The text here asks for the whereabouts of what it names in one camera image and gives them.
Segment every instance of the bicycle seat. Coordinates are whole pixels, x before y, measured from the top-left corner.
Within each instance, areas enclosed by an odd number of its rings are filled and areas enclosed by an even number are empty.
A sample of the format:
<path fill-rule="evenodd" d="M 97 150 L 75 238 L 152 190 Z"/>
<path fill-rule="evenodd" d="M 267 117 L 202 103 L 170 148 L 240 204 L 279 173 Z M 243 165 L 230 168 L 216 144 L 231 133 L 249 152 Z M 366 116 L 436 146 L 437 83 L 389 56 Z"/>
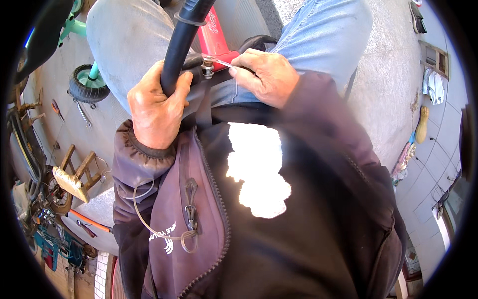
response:
<path fill-rule="evenodd" d="M 61 29 L 73 7 L 73 1 L 50 1 L 41 11 L 38 23 L 25 48 L 25 63 L 15 75 L 15 84 L 20 83 L 53 55 Z"/>

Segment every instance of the sneaker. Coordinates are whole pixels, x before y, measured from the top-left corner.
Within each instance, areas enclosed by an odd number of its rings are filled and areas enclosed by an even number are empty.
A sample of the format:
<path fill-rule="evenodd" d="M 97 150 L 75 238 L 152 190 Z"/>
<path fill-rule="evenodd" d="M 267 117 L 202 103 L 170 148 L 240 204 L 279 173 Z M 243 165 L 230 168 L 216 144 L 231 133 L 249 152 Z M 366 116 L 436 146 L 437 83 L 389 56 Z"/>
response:
<path fill-rule="evenodd" d="M 426 33 L 425 24 L 423 23 L 423 16 L 418 10 L 416 4 L 412 1 L 408 3 L 410 12 L 412 13 L 412 24 L 415 33 Z"/>

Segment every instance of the right hand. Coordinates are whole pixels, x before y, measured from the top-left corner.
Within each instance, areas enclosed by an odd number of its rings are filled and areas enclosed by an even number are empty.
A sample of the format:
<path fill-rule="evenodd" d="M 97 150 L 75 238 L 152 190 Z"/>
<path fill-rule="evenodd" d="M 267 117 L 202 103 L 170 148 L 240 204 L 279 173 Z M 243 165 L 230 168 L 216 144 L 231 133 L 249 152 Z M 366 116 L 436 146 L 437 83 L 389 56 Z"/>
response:
<path fill-rule="evenodd" d="M 287 61 L 277 53 L 247 49 L 231 61 L 229 74 L 239 86 L 251 91 L 262 102 L 281 109 L 299 81 L 299 75 Z M 250 71 L 238 67 L 245 66 Z"/>

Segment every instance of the zipper pull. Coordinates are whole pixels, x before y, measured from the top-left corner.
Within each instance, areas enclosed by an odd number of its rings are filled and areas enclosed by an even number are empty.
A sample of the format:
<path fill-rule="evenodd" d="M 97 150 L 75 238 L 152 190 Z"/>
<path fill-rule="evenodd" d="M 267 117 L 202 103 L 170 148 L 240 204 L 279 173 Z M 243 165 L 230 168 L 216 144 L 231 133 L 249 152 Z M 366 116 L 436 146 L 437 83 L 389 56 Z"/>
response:
<path fill-rule="evenodd" d="M 193 205 L 194 195 L 197 191 L 197 183 L 193 177 L 190 177 L 186 181 L 186 200 L 188 205 L 184 207 L 184 210 L 187 214 L 187 227 L 190 231 L 197 229 L 197 222 L 196 222 L 196 207 Z"/>
<path fill-rule="evenodd" d="M 197 229 L 197 222 L 196 222 L 196 207 L 193 205 L 188 205 L 184 207 L 184 210 L 187 214 L 187 228 L 190 231 Z"/>

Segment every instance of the red bicycle frame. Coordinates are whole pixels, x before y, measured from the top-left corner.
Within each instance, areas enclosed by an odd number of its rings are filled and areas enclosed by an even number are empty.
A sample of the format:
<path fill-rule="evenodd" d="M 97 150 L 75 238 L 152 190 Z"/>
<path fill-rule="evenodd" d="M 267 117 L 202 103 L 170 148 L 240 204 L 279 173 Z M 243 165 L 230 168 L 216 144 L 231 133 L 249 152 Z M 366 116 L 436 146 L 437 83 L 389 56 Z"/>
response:
<path fill-rule="evenodd" d="M 201 44 L 201 52 L 230 63 L 232 59 L 239 56 L 239 53 L 228 49 L 214 6 L 211 7 L 205 21 L 206 25 L 199 27 L 197 31 L 197 37 Z M 219 63 L 214 63 L 213 66 L 214 71 L 226 68 L 226 66 Z"/>

